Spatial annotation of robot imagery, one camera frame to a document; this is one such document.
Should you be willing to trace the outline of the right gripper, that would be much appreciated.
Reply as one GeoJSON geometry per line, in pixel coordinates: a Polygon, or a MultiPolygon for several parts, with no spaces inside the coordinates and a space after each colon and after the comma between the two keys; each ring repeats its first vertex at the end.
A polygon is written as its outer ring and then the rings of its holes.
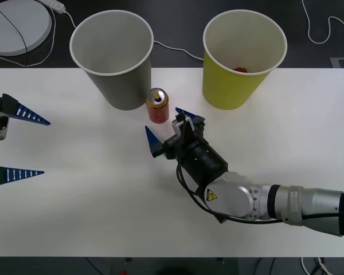
{"type": "Polygon", "coordinates": [[[192,149],[195,149],[198,145],[205,142],[203,138],[205,119],[178,107],[176,107],[175,110],[179,115],[183,114],[190,118],[194,129],[192,129],[190,123],[186,123],[182,139],[174,135],[162,144],[149,127],[145,126],[148,146],[153,158],[164,154],[167,159],[182,160],[192,151],[192,149]]]}

